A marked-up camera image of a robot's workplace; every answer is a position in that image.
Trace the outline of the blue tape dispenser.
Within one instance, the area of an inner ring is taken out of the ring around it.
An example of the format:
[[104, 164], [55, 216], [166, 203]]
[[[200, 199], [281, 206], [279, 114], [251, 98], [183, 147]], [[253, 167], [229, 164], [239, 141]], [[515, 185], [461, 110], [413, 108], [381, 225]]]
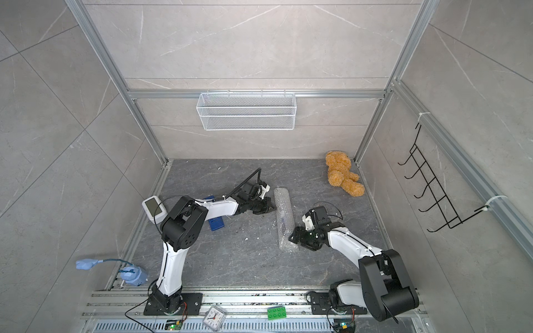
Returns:
[[215, 202], [208, 208], [207, 221], [212, 231], [224, 227], [222, 216], [224, 215], [225, 209], [224, 205], [219, 202]]

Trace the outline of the clear bubble wrap sheet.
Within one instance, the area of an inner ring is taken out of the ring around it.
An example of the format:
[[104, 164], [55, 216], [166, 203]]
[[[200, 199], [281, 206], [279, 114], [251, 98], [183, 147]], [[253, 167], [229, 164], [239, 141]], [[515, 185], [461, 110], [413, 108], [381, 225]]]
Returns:
[[274, 190], [274, 199], [276, 205], [276, 223], [278, 229], [278, 244], [281, 251], [286, 253], [295, 253], [298, 246], [292, 243], [289, 238], [293, 233], [296, 224], [290, 201], [288, 189], [277, 187]]

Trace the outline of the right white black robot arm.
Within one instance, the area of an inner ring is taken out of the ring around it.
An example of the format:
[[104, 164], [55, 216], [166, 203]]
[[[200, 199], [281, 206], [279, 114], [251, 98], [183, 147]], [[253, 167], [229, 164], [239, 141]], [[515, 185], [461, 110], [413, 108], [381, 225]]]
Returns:
[[382, 250], [355, 236], [343, 223], [333, 222], [327, 209], [318, 206], [303, 216], [288, 241], [311, 251], [324, 245], [340, 252], [359, 270], [360, 281], [342, 280], [331, 284], [328, 293], [310, 293], [310, 303], [319, 307], [315, 314], [332, 310], [355, 314], [370, 313], [377, 321], [418, 308], [420, 301], [401, 255], [394, 249]]

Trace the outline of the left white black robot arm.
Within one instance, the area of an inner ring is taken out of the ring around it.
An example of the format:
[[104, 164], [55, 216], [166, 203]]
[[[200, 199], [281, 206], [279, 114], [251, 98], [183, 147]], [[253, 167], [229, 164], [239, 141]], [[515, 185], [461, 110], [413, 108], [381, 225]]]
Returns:
[[267, 196], [270, 187], [263, 181], [245, 183], [221, 199], [200, 200], [182, 196], [156, 225], [163, 241], [160, 276], [152, 286], [149, 302], [166, 314], [175, 314], [183, 302], [182, 275], [188, 249], [198, 240], [205, 221], [239, 215], [250, 210], [263, 215], [276, 209]]

